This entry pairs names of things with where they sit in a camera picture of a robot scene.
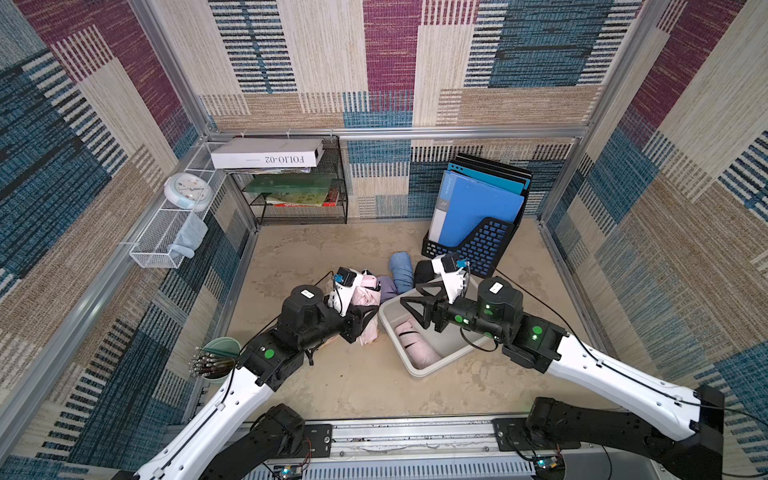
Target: blue binder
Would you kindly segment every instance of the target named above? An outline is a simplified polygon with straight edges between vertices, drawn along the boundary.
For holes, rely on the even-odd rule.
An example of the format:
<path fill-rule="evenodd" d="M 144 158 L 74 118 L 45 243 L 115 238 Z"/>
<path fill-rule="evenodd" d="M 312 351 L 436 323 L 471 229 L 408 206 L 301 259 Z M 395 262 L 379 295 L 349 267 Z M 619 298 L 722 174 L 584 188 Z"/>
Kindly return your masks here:
<path fill-rule="evenodd" d="M 512 192 L 513 194 L 518 194 L 518 195 L 523 193 L 523 190 L 528 186 L 527 183 L 529 183 L 529 180 L 520 180 L 520 181 L 509 180 L 508 178 L 498 177 L 495 175 L 491 175 L 485 172 L 475 170 L 473 168 L 463 167 L 461 165 L 457 165 L 453 163 L 448 164 L 448 171 L 459 172 L 460 174 L 464 174 L 467 177 L 480 180 L 481 182 L 491 184 L 494 187 L 499 187 L 503 190 L 506 190 L 508 192 Z"/>
<path fill-rule="evenodd" d="M 446 171 L 429 239 L 447 247 L 459 245 L 485 217 L 514 222 L 523 200 L 522 195 Z"/>

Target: striped fabric wall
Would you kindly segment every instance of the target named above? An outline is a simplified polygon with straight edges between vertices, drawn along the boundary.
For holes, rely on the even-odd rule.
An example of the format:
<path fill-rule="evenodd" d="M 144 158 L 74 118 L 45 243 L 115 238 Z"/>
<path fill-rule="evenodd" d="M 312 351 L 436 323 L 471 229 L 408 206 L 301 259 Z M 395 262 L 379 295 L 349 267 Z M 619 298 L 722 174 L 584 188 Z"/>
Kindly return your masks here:
<path fill-rule="evenodd" d="M 239 194 L 221 188 L 181 268 L 132 267 L 0 478 L 111 478 L 159 451 L 167 426 L 182 421 L 194 384 L 187 363 L 213 339 L 245 249 Z"/>
<path fill-rule="evenodd" d="M 549 221 L 625 362 L 768 419 L 768 2 L 673 0 Z M 729 473 L 768 432 L 726 414 Z"/>
<path fill-rule="evenodd" d="M 213 124 L 242 131 L 580 123 L 642 1 L 155 3 Z M 570 143 L 350 141 L 349 215 L 430 217 L 462 149 L 530 167 L 535 214 Z"/>
<path fill-rule="evenodd" d="M 127 0 L 0 17 L 2 404 L 197 134 Z M 131 271 L 0 478 L 108 478 L 157 449 L 240 261 L 237 194 L 182 269 Z"/>

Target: white clock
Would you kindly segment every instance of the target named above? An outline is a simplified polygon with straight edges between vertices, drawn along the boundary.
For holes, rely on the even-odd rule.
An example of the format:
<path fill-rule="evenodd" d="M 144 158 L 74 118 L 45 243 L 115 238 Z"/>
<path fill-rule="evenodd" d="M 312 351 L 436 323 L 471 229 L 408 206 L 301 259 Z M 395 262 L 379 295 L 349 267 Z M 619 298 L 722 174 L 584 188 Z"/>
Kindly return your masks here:
<path fill-rule="evenodd" d="M 201 212 L 213 200 L 213 192 L 208 182 L 187 172 L 171 175 L 165 181 L 163 192 L 173 205 L 184 210 Z"/>

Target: pink cloth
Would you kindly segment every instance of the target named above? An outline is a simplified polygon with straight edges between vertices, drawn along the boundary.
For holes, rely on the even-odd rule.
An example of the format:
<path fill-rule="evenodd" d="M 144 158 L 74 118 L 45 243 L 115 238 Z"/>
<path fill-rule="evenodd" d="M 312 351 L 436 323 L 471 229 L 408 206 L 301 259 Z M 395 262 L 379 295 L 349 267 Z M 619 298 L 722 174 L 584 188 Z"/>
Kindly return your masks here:
<path fill-rule="evenodd" d="M 377 283 L 379 282 L 375 276 L 373 275 L 365 275 L 362 278 L 362 284 L 366 285 L 367 283 L 371 283 L 371 280 L 367 280 L 367 277 L 373 278 L 373 287 L 376 287 Z M 358 286 L 355 288 L 355 291 L 352 293 L 352 305 L 379 305 L 379 301 L 381 300 L 381 292 L 376 292 L 375 290 L 369 290 L 365 288 L 364 286 Z M 379 325 L 378 325 L 378 317 L 372 318 L 368 325 L 366 325 L 366 328 L 362 330 L 362 333 L 359 337 L 357 337 L 357 341 L 360 342 L 360 345 L 365 345 L 367 343 L 373 342 L 373 340 L 379 338 Z"/>
<path fill-rule="evenodd" d="M 395 327 L 395 333 L 406 351 L 411 363 L 417 369 L 425 369 L 442 357 L 424 340 L 424 337 L 415 327 L 416 321 L 409 318 Z"/>

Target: light blue cloth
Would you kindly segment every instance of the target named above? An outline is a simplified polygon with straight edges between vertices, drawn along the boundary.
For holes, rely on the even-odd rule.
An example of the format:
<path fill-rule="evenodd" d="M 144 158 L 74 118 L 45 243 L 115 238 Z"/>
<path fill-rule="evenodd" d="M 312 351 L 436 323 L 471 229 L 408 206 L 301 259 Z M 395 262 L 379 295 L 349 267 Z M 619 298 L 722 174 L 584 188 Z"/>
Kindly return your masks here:
<path fill-rule="evenodd" d="M 174 242 L 168 246 L 168 253 L 184 255 L 186 258 L 194 257 L 194 251 L 201 243 L 208 231 L 208 226 L 194 213 L 189 214 L 176 234 Z"/>
<path fill-rule="evenodd" d="M 411 256 L 406 252 L 398 252 L 389 259 L 389 270 L 395 280 L 397 293 L 405 293 L 413 288 L 413 266 Z"/>

